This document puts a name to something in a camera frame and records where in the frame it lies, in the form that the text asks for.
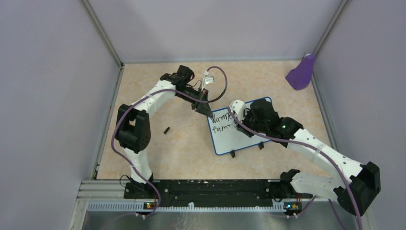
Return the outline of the blue framed whiteboard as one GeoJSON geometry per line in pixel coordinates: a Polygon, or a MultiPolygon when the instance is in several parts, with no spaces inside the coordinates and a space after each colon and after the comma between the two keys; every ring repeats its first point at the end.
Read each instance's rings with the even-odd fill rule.
{"type": "Polygon", "coordinates": [[[263,146],[269,142],[259,136],[248,137],[235,128],[235,123],[226,108],[212,111],[213,118],[207,118],[214,153],[218,156],[236,152],[238,150],[263,146]]]}

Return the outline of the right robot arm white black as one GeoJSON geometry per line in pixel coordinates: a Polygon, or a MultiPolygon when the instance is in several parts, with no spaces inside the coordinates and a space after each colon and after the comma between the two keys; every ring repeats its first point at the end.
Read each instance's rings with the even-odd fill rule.
{"type": "Polygon", "coordinates": [[[353,160],[317,139],[291,117],[280,117],[272,102],[257,99],[250,105],[233,100],[228,107],[236,130],[258,136],[300,153],[329,174],[315,176],[299,170],[281,174],[286,197],[312,194],[338,202],[347,212],[363,216],[381,191],[380,168],[373,162],[353,160]]]}

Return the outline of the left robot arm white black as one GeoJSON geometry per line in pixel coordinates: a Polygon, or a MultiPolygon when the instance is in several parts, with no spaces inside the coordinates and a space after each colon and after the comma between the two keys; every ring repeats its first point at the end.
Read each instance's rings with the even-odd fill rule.
{"type": "Polygon", "coordinates": [[[194,72],[186,66],[179,66],[177,72],[162,75],[156,85],[140,100],[122,104],[117,113],[113,137],[124,149],[131,166],[130,181],[135,192],[142,198],[153,194],[154,186],[146,148],[151,141],[150,118],[166,102],[179,97],[191,104],[193,111],[208,118],[213,117],[208,102],[208,90],[194,89],[189,82],[194,72]]]}

